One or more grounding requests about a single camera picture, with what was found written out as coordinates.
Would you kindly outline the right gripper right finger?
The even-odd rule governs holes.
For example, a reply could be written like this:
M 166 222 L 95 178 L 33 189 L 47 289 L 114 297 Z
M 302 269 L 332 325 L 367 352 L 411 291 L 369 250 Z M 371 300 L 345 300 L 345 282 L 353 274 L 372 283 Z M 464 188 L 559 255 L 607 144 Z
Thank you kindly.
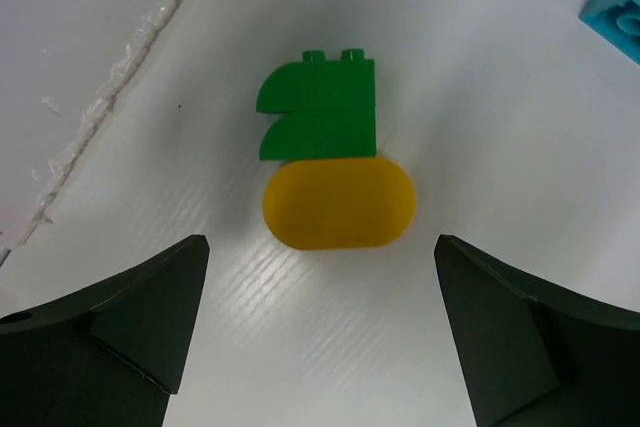
M 636 426 L 639 315 L 451 235 L 435 265 L 479 426 Z

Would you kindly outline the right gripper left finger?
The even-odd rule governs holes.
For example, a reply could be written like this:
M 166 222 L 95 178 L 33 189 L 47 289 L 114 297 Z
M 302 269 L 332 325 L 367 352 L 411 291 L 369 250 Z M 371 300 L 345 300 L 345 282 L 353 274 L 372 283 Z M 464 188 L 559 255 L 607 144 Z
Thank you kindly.
M 4 426 L 160 426 L 181 380 L 209 245 L 191 235 L 136 267 L 1 320 Z

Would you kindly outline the yellow curved lego brick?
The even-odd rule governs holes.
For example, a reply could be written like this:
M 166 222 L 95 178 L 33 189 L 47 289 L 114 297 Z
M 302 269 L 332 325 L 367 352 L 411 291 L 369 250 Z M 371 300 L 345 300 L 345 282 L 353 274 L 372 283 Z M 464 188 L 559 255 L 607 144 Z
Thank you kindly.
M 297 250 L 385 246 L 404 234 L 416 208 L 412 179 L 382 156 L 288 163 L 262 201 L 271 233 Z

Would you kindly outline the small green lego brick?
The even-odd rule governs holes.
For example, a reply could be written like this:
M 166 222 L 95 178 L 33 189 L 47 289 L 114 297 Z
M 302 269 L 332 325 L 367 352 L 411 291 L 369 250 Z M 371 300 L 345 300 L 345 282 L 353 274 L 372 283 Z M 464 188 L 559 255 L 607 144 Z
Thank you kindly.
M 359 48 L 337 59 L 308 50 L 276 68 L 261 85 L 256 111 L 276 115 L 261 141 L 263 161 L 373 157 L 375 61 Z

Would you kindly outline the blue rectangular lego brick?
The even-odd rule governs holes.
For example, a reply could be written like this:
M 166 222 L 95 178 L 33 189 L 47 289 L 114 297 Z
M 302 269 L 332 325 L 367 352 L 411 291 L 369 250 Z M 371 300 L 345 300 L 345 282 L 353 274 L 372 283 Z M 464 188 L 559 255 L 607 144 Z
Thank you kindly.
M 586 0 L 579 19 L 639 63 L 639 0 Z

